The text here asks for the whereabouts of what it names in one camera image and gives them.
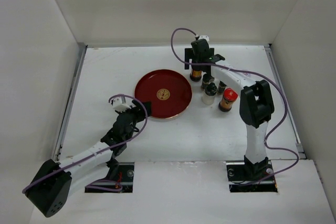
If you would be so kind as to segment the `red-lid dark sauce jar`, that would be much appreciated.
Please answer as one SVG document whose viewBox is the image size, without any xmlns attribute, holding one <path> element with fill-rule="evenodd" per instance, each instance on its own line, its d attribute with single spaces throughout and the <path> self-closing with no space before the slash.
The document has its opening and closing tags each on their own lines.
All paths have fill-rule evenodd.
<svg viewBox="0 0 336 224">
<path fill-rule="evenodd" d="M 199 82 L 202 78 L 202 70 L 191 68 L 190 79 L 194 82 Z"/>
</svg>

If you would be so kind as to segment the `clear salt grinder black top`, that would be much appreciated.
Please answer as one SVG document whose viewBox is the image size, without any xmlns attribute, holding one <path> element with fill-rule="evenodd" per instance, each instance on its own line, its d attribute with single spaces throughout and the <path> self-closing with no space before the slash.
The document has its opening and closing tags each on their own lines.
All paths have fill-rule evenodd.
<svg viewBox="0 0 336 224">
<path fill-rule="evenodd" d="M 214 82 L 211 82 L 205 88 L 202 95 L 202 102 L 206 105 L 212 105 L 217 94 L 217 86 Z"/>
</svg>

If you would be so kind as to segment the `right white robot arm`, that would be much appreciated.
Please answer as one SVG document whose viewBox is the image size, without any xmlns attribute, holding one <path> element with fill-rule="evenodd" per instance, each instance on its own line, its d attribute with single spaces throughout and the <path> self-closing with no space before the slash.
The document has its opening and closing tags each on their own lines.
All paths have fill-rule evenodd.
<svg viewBox="0 0 336 224">
<path fill-rule="evenodd" d="M 239 115 L 247 130 L 243 172 L 248 179 L 257 179 L 268 164 L 264 140 L 275 110 L 269 82 L 264 79 L 256 81 L 232 67 L 223 56 L 214 54 L 206 39 L 191 42 L 191 48 L 185 49 L 184 59 L 185 69 L 191 66 L 208 73 L 239 95 Z"/>
</svg>

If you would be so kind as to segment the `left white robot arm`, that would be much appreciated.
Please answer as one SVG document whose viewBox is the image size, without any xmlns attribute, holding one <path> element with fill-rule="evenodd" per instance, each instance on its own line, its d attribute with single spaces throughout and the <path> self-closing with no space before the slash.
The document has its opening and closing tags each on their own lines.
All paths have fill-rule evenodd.
<svg viewBox="0 0 336 224">
<path fill-rule="evenodd" d="M 112 128 L 96 144 L 87 150 L 63 159 L 45 161 L 23 194 L 46 217 L 55 215 L 76 190 L 91 187 L 100 179 L 113 181 L 118 175 L 116 157 L 127 147 L 127 142 L 138 136 L 152 114 L 152 103 L 132 100 L 127 105 L 124 97 L 110 100 L 117 118 Z"/>
</svg>

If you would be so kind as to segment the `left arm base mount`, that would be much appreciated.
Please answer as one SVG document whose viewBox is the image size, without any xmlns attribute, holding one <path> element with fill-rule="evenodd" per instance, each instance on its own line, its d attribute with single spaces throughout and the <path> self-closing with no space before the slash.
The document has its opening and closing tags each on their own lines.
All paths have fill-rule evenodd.
<svg viewBox="0 0 336 224">
<path fill-rule="evenodd" d="M 131 193 L 135 163 L 119 163 L 116 159 L 107 162 L 107 175 L 85 187 L 85 193 Z"/>
</svg>

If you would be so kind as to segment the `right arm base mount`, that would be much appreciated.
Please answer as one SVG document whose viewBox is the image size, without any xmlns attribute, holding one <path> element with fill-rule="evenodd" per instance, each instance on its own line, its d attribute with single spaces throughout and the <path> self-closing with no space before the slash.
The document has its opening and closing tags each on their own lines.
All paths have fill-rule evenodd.
<svg viewBox="0 0 336 224">
<path fill-rule="evenodd" d="M 244 157 L 242 162 L 227 162 L 227 178 L 231 193 L 277 193 L 278 188 L 271 161 L 252 164 Z"/>
</svg>

